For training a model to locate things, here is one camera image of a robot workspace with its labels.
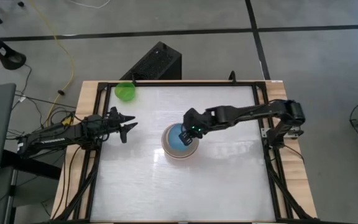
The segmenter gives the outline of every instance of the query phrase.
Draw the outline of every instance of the black floor stripe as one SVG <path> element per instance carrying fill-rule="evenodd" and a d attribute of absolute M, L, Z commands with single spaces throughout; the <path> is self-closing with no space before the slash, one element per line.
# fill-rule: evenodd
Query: black floor stripe
<path fill-rule="evenodd" d="M 232 29 L 200 29 L 200 30 L 167 30 L 167 31 L 145 31 L 145 32 L 122 32 L 105 34 L 74 34 L 58 35 L 59 40 L 95 39 L 113 37 L 151 37 L 161 35 L 191 35 L 191 34 L 240 34 L 248 32 L 296 32 L 296 31 L 319 31 L 319 30 L 353 30 L 358 25 L 343 26 L 309 26 L 309 27 L 270 27 L 270 28 L 232 28 Z M 30 37 L 1 37 L 2 41 L 31 41 L 31 40 L 53 40 L 52 35 L 30 36 Z"/>
<path fill-rule="evenodd" d="M 59 40 L 73 39 L 94 39 L 94 38 L 112 38 L 112 37 L 150 37 L 160 35 L 191 35 L 191 34 L 239 34 L 252 32 L 251 28 L 243 29 L 200 29 L 200 30 L 167 30 L 150 32 L 123 32 L 107 34 L 78 34 L 78 35 L 58 35 Z M 35 36 L 35 37 L 1 37 L 2 41 L 29 41 L 29 40 L 53 40 L 53 36 Z"/>
<path fill-rule="evenodd" d="M 352 30 L 352 29 L 358 29 L 358 25 L 259 28 L 258 31 L 259 32 L 294 32 L 294 31 Z"/>
<path fill-rule="evenodd" d="M 269 70 L 267 68 L 267 62 L 266 62 L 266 58 L 265 58 L 264 48 L 262 47 L 262 41 L 260 40 L 260 36 L 258 33 L 258 27 L 256 25 L 255 14 L 254 14 L 254 10 L 252 9 L 251 1 L 246 0 L 246 5 L 247 5 L 247 10 L 248 10 L 249 20 L 251 23 L 251 28 L 253 30 L 252 34 L 254 35 L 256 50 L 258 52 L 258 58 L 260 61 L 260 66 L 262 67 L 262 72 L 263 72 L 265 79 L 270 80 L 270 74 L 269 74 Z"/>

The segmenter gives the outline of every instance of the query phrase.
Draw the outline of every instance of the table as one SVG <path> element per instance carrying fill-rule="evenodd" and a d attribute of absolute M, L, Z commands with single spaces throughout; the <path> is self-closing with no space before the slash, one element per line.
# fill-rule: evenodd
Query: table
<path fill-rule="evenodd" d="M 76 115 L 77 117 L 84 118 L 85 116 L 89 116 L 93 113 L 95 99 L 96 99 L 96 92 L 98 88 L 99 82 L 120 82 L 120 81 L 85 81 L 83 82 L 83 86 L 80 92 L 80 97 L 77 104 L 77 110 Z M 229 80 L 192 80 L 192 81 L 184 81 L 184 80 L 172 80 L 172 81 L 166 81 L 166 80 L 158 80 L 158 81 L 138 81 L 140 82 L 231 82 Z M 238 81 L 238 82 L 261 82 L 259 80 L 246 80 L 246 81 Z M 272 99 L 286 99 L 286 93 L 284 84 L 282 81 L 263 81 L 265 87 L 267 96 L 270 100 Z M 259 101 L 261 103 L 264 102 L 264 99 L 260 95 Z M 99 104 L 98 113 L 101 114 L 103 110 L 103 102 Z M 278 119 L 273 119 L 273 123 L 277 124 L 279 122 Z M 268 125 L 267 119 L 264 120 L 265 125 Z M 297 140 L 285 140 L 285 144 L 287 146 L 290 146 L 291 148 L 295 149 L 300 153 L 300 148 Z M 69 163 L 74 155 L 74 152 L 78 146 L 69 146 L 67 148 L 67 154 L 66 154 L 66 160 L 65 160 L 65 172 L 66 174 L 69 171 Z M 313 198 L 311 196 L 310 187 L 308 183 L 308 178 L 306 175 L 304 164 L 302 163 L 302 160 L 293 152 L 283 148 L 279 152 L 282 160 L 282 167 L 283 167 L 283 174 L 285 176 L 285 180 L 287 183 L 287 188 L 291 192 L 291 194 L 294 196 L 296 201 L 304 208 L 304 210 L 311 215 L 312 217 L 316 216 L 316 211 L 314 209 L 314 203 Z M 63 209 L 65 204 L 65 198 L 68 196 L 68 202 L 71 201 L 71 198 L 76 194 L 78 190 L 78 184 L 80 182 L 80 175 L 81 170 L 83 167 L 83 161 L 85 157 L 85 151 L 78 151 L 76 153 L 75 158 L 73 159 L 73 163 L 71 165 L 71 177 L 70 180 L 68 180 L 68 175 L 66 175 L 65 180 L 65 192 L 63 192 L 63 175 L 60 176 L 60 181 L 57 189 L 57 194 L 55 197 L 55 203 L 53 205 L 52 210 L 52 216 L 57 212 L 57 215 L 59 215 Z M 91 159 L 89 160 L 89 164 L 91 165 L 93 163 L 93 157 L 94 152 L 91 153 Z M 275 168 L 277 168 L 276 161 L 273 162 L 273 165 Z M 67 193 L 67 184 L 68 181 L 70 181 L 70 189 Z M 63 194 L 63 200 L 62 205 L 57 210 L 58 205 L 61 201 L 61 197 Z M 79 218 L 85 218 L 86 216 L 86 206 L 88 203 L 88 195 L 89 195 L 89 189 L 85 192 L 83 199 L 81 201 L 81 209 L 79 213 Z M 286 206 L 284 199 L 282 197 L 281 192 L 277 189 L 277 200 L 280 210 L 280 216 L 282 218 L 287 217 L 286 212 Z"/>

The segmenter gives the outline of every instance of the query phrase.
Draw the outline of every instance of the black box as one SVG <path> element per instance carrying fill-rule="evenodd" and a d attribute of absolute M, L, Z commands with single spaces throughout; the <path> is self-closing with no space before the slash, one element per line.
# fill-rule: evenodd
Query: black box
<path fill-rule="evenodd" d="M 120 80 L 181 80 L 181 53 L 158 42 Z"/>

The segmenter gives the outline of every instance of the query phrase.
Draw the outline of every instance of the black metal frame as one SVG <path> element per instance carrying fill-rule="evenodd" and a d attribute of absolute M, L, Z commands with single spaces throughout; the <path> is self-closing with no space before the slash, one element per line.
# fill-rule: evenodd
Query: black metal frame
<path fill-rule="evenodd" d="M 252 88 L 252 92 L 254 94 L 254 102 L 256 105 L 260 104 L 258 88 L 262 92 L 264 101 L 265 102 L 269 101 L 268 96 L 267 96 L 267 89 L 266 89 L 265 82 L 238 82 L 236 80 L 236 76 L 235 76 L 234 72 L 231 73 L 230 79 L 232 79 L 231 82 L 135 82 L 135 85 L 137 87 L 142 87 L 142 86 L 249 86 Z M 104 105 L 103 105 L 103 113 L 101 114 L 101 116 L 106 116 L 106 113 L 108 112 L 111 88 L 116 86 L 117 84 L 118 83 L 99 83 L 98 90 L 96 93 L 95 104 L 94 104 L 94 108 L 93 108 L 94 114 L 96 114 L 98 112 L 102 92 L 106 91 L 106 97 L 104 99 Z M 272 128 L 273 121 L 270 119 L 268 121 L 268 123 L 269 123 L 269 127 Z M 260 128 L 264 128 L 264 123 L 263 123 L 262 119 L 258 120 L 258 124 L 259 124 Z M 268 169 L 267 166 L 268 166 L 268 163 L 270 163 L 270 154 L 269 154 L 269 147 L 264 144 L 264 138 L 262 138 L 262 145 L 264 148 L 264 158 L 265 158 L 266 168 Z M 286 186 L 285 176 L 284 176 L 283 167 L 282 167 L 282 161 L 281 161 L 280 153 L 278 152 L 278 150 L 275 151 L 275 157 L 276 157 L 275 160 L 277 161 L 278 176 L 279 176 L 280 180 L 282 181 L 282 183 L 284 184 L 284 186 Z M 96 163 L 97 167 L 99 166 L 99 160 L 100 160 L 100 151 L 96 151 L 94 163 Z M 81 171 L 80 185 L 85 181 L 86 172 L 87 172 L 88 166 L 89 166 L 89 161 L 90 161 L 90 151 L 87 151 L 85 154 L 84 164 L 83 164 L 83 168 Z M 93 181 L 90 185 L 90 189 L 89 189 L 88 203 L 87 203 L 86 215 L 85 215 L 85 219 L 88 219 L 88 220 L 90 219 L 90 216 L 91 216 L 91 209 L 92 209 L 92 204 L 93 204 L 94 187 L 96 185 L 96 178 L 97 178 L 97 176 L 93 179 Z M 273 204 L 275 219 L 279 220 L 279 219 L 281 219 L 281 214 L 280 214 L 280 207 L 278 205 L 277 191 L 275 188 L 275 183 L 269 175 L 268 175 L 268 182 L 269 182 L 269 187 L 270 187 L 270 193 L 272 196 L 272 204 Z M 283 198 L 283 199 L 284 199 L 285 208 L 287 211 L 287 217 L 293 218 L 292 209 L 290 209 L 290 204 L 287 202 L 286 198 Z M 80 203 L 76 206 L 73 219 L 79 218 L 78 215 L 79 215 L 79 211 L 80 211 L 80 206 L 81 206 Z"/>

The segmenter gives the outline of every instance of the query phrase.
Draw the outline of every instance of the white cable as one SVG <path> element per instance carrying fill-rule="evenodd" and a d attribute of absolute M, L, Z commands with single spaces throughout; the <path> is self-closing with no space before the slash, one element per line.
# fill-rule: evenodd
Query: white cable
<path fill-rule="evenodd" d="M 77 5 L 80 5 L 80 6 L 85 6 L 85 7 L 91 7 L 91 8 L 94 8 L 94 9 L 100 9 L 102 7 L 104 7 L 105 5 L 109 4 L 110 0 L 108 0 L 106 3 L 104 3 L 103 5 L 101 6 L 87 6 L 86 4 L 81 4 L 81 3 L 78 3 L 78 2 L 74 2 L 72 0 L 68 0 L 69 2 L 72 2 L 74 4 L 77 4 Z"/>

